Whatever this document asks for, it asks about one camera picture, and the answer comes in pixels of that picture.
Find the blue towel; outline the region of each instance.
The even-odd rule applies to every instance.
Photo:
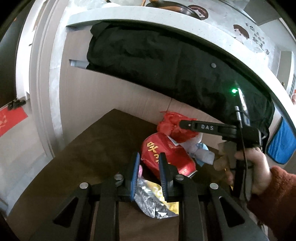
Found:
[[[296,149],[296,138],[289,124],[281,118],[280,125],[267,145],[267,155],[278,164],[286,164]]]

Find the human hand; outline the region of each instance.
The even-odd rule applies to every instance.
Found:
[[[262,194],[271,182],[271,172],[266,160],[266,156],[261,150],[256,148],[247,148],[245,150],[246,158],[251,161],[254,165],[253,168],[253,185],[252,193],[260,195]],[[244,160],[243,152],[237,151],[234,155],[237,160]],[[233,185],[234,175],[230,171],[229,161],[227,156],[223,156],[214,162],[214,168],[217,171],[225,169],[226,182],[229,185]]]

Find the brown sleeve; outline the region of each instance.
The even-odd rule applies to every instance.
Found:
[[[270,185],[261,195],[252,195],[248,209],[280,239],[289,229],[296,229],[291,227],[296,216],[296,175],[278,166],[271,168],[271,174]]]

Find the brown mat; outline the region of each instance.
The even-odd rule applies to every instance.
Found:
[[[96,184],[127,164],[156,125],[112,110],[60,152],[31,182],[13,207],[7,222],[28,240],[44,220],[81,182]],[[120,203],[120,240],[178,240],[178,217],[152,219]]]

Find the triangular cutout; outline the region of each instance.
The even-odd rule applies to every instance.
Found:
[[[244,223],[243,217],[235,211],[225,198],[221,197],[220,203],[222,205],[228,227],[232,228]]]
[[[74,216],[76,206],[78,204],[78,198],[75,197],[68,205],[65,207],[60,214],[53,220],[54,224],[69,228]]]

